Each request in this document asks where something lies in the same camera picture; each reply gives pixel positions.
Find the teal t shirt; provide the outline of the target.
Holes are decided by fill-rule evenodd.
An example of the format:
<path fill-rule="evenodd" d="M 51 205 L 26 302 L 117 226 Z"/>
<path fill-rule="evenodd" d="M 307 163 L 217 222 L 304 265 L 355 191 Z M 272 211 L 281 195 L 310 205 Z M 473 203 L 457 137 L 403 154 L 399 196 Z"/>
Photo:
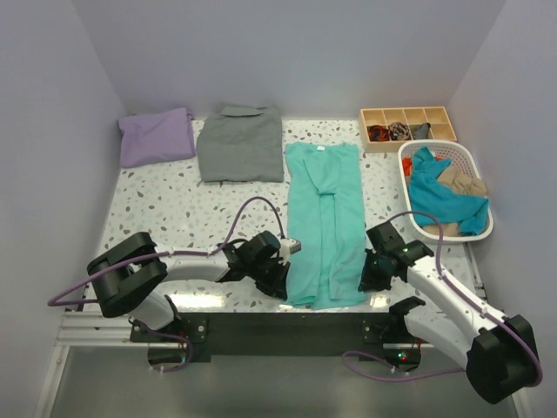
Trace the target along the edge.
<path fill-rule="evenodd" d="M 365 300 L 366 217 L 355 145 L 286 147 L 291 177 L 287 233 L 301 243 L 286 279 L 287 303 L 329 309 Z"/>

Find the grey shirt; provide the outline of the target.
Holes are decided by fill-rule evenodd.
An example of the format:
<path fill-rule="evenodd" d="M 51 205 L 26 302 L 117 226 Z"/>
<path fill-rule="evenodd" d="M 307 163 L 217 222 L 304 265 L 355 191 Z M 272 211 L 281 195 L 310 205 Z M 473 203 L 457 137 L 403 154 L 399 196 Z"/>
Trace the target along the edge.
<path fill-rule="evenodd" d="M 222 103 L 204 123 L 196 143 L 201 179 L 212 182 L 284 180 L 279 109 Z"/>

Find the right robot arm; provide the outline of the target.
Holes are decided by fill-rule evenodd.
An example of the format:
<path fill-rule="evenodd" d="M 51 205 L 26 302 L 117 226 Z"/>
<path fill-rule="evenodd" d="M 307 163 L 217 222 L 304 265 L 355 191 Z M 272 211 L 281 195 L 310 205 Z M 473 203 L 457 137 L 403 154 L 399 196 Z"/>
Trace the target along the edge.
<path fill-rule="evenodd" d="M 523 316 L 490 306 L 441 265 L 440 250 L 419 240 L 406 243 L 391 223 L 366 234 L 372 246 L 360 290 L 389 290 L 399 278 L 418 291 L 388 310 L 394 340 L 414 337 L 432 344 L 463 368 L 475 392 L 491 404 L 540 384 L 534 331 Z"/>

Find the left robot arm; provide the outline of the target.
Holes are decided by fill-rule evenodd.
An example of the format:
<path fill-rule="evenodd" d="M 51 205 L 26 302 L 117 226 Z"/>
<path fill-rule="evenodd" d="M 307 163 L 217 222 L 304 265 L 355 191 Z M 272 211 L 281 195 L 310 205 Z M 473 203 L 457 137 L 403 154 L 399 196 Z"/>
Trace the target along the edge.
<path fill-rule="evenodd" d="M 140 333 L 171 341 L 187 336 L 189 329 L 171 298 L 155 292 L 160 283 L 250 278 L 261 293 L 286 300 L 289 259 L 300 250 L 298 240 L 269 231 L 221 243 L 212 253 L 159 246 L 141 232 L 98 256 L 87 272 L 104 317 L 128 315 Z"/>

